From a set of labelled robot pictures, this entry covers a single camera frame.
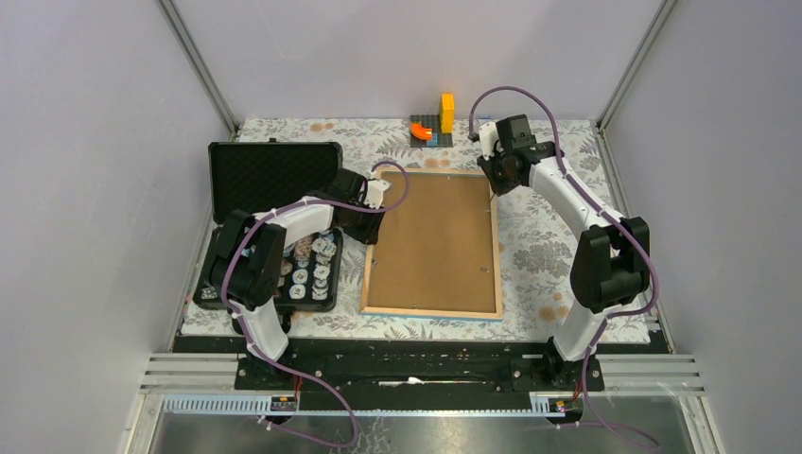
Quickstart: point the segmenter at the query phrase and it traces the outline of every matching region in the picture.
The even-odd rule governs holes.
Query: metal floor
[[[595,399],[611,422],[645,430],[663,453],[692,453],[686,415],[678,400],[663,397]],[[164,413],[151,454],[283,453],[640,453],[600,428],[535,429],[551,426],[543,418],[509,417],[359,417],[361,434],[352,449],[330,449],[277,430],[267,432],[253,416]],[[290,427],[332,441],[350,439],[348,418],[296,416]]]

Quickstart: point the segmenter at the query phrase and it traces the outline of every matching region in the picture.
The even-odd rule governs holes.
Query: orange block
[[[412,135],[421,140],[432,139],[431,128],[424,128],[420,123],[412,123],[410,125],[410,132],[412,132]]]

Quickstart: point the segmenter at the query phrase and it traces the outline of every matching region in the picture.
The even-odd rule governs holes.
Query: gray baseplate
[[[410,147],[435,148],[454,146],[454,142],[451,139],[451,134],[443,134],[440,132],[439,115],[410,115],[410,124],[412,123],[420,123],[424,128],[431,128],[431,131],[437,135],[437,145],[427,145],[426,140],[421,140],[415,137],[410,131]]]

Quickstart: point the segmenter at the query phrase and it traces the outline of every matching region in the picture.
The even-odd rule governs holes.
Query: metal frame
[[[705,390],[691,355],[597,355],[607,391],[592,396],[673,396],[682,407],[690,438],[698,453],[724,453],[709,418]],[[286,391],[234,389],[237,354],[154,354],[140,389],[140,410],[129,441],[129,454],[148,453],[158,421],[165,412],[195,414],[254,414],[247,405]],[[530,393],[531,410],[357,411],[360,416],[547,417],[548,398],[571,393]],[[304,411],[306,415],[344,415],[344,411]]]
[[[181,14],[178,12],[178,7],[176,7],[173,0],[156,0],[156,3],[159,4],[167,23],[170,25],[173,33],[175,33],[183,53],[189,60],[189,64],[192,65],[195,74],[198,76],[200,85],[203,86],[203,90],[209,95],[209,100],[212,101],[212,105],[218,113],[220,121],[231,134],[231,137],[236,137],[239,123],[231,112],[231,108],[229,108],[225,96],[223,96],[214,78],[212,78],[209,67],[206,65],[206,62],[203,61],[198,47],[192,40],[192,35],[189,34],[189,30],[186,28],[186,24],[183,22]]]
[[[663,25],[665,25],[669,20],[671,12],[674,10],[674,7],[676,7],[678,2],[679,0],[663,0],[663,2],[660,4],[660,7],[657,9],[657,13],[654,14],[654,18],[649,24],[649,28],[647,28],[646,33],[640,40],[640,44],[637,46],[635,55],[633,55],[626,67],[626,70],[624,70],[624,74],[621,77],[618,86],[616,86],[616,90],[613,92],[613,95],[610,97],[610,100],[607,102],[604,110],[601,111],[599,123],[597,125],[600,130],[604,131],[610,124],[610,120],[613,118],[613,115],[616,114],[616,110],[618,109],[619,104],[621,103],[621,100],[623,99],[627,90],[629,90],[629,86],[632,84],[637,71],[640,69],[640,66],[643,64],[646,56],[652,49],[654,41],[657,39],[657,36],[663,29]]]
[[[157,0],[165,18],[176,34],[183,52],[188,58],[203,89],[209,95],[213,106],[224,126],[236,138],[238,122],[232,114],[225,97],[215,83],[211,71],[205,64],[200,51],[192,40],[183,19],[173,0]],[[676,7],[678,0],[664,0],[658,8],[648,30],[639,43],[636,52],[619,81],[614,93],[602,111],[596,124],[595,134],[602,160],[602,166],[610,185],[613,203],[624,214],[631,213],[630,204],[621,185],[619,171],[613,159],[611,146],[606,136],[606,128],[614,117],[627,90],[631,86],[639,68]],[[203,235],[199,243],[204,246],[211,233],[211,213],[207,216]],[[188,291],[194,289],[199,277],[193,262],[188,276]],[[650,331],[662,331],[672,352],[675,352],[671,331],[663,317],[662,305],[657,302],[657,311],[646,316]],[[175,328],[179,329],[183,311],[176,318]],[[709,403],[702,379],[699,377],[693,356],[690,355],[597,355],[604,376],[606,391],[590,393],[593,396],[665,396],[672,395],[680,403],[686,419],[686,426],[696,452],[724,453],[718,430],[711,418]],[[248,401],[265,396],[289,393],[289,391],[253,392],[237,391],[234,388],[237,370],[237,354],[154,354],[140,389],[134,424],[129,434],[125,452],[148,453],[153,442],[158,422],[166,410],[175,410],[174,401],[181,396],[192,396],[197,402],[207,404],[211,401]],[[531,393],[532,411],[516,410],[492,411],[361,411],[369,416],[410,415],[425,416],[544,416],[541,400],[550,397],[569,397],[570,393]],[[200,409],[210,411],[215,405],[200,405]],[[344,411],[320,411],[320,415],[340,414]]]

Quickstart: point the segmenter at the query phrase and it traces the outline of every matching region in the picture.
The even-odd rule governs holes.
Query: yellow block
[[[450,134],[454,129],[454,94],[440,96],[440,132]]]

